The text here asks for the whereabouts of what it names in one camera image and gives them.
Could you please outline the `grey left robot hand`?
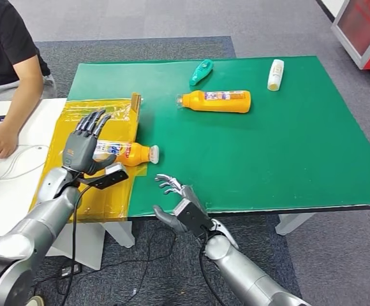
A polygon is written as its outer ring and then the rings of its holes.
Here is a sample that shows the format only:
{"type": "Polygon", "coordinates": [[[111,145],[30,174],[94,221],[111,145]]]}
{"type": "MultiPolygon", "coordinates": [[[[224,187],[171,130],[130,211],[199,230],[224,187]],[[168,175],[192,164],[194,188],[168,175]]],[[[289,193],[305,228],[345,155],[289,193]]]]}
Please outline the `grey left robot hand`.
{"type": "Polygon", "coordinates": [[[103,127],[111,118],[106,110],[96,110],[82,117],[71,132],[62,154],[62,166],[75,172],[94,175],[105,169],[116,160],[115,154],[106,159],[96,161],[94,153],[103,127]]]}

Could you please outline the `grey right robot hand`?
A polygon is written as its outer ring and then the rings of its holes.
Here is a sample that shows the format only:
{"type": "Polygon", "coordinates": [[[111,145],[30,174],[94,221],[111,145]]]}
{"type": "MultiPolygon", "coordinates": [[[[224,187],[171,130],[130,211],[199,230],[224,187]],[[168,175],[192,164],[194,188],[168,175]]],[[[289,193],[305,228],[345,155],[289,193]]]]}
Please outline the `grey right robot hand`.
{"type": "Polygon", "coordinates": [[[213,225],[191,186],[184,185],[175,177],[162,173],[157,174],[155,180],[162,182],[159,187],[165,187],[165,194],[177,193],[180,196],[180,201],[171,214],[165,212],[159,205],[154,205],[153,210],[157,219],[178,233],[190,231],[196,237],[201,237],[204,230],[208,230],[213,225]]]}

